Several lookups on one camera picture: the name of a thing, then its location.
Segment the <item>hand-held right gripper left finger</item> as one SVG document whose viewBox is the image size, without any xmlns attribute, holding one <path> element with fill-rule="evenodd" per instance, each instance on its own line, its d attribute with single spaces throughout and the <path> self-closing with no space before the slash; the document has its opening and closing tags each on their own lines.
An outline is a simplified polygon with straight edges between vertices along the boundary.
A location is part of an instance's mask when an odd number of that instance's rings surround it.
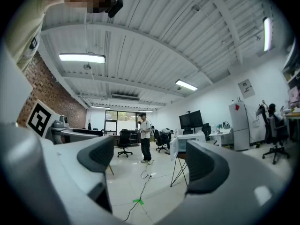
<svg viewBox="0 0 300 225">
<path fill-rule="evenodd" d="M 57 148 L 14 124 L 0 126 L 1 222 L 12 225 L 120 225 L 105 171 L 113 140 L 98 137 Z"/>
</svg>

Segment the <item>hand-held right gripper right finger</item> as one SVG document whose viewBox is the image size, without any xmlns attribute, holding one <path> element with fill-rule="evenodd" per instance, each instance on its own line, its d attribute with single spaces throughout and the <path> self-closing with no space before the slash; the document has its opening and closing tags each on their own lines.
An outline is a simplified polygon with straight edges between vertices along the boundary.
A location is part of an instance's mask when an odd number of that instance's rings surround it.
<svg viewBox="0 0 300 225">
<path fill-rule="evenodd" d="M 187 141 L 189 183 L 184 200 L 161 225 L 282 225 L 287 182 L 262 161 Z"/>
</svg>

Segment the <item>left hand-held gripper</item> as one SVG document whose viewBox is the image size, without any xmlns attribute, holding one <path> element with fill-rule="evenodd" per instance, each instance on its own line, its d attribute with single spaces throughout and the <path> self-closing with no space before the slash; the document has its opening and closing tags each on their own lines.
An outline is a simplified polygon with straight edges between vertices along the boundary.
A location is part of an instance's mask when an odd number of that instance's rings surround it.
<svg viewBox="0 0 300 225">
<path fill-rule="evenodd" d="M 37 100 L 26 121 L 26 127 L 38 136 L 46 137 L 50 128 L 62 131 L 69 128 L 69 123 L 67 116 L 56 113 L 42 101 Z"/>
</svg>

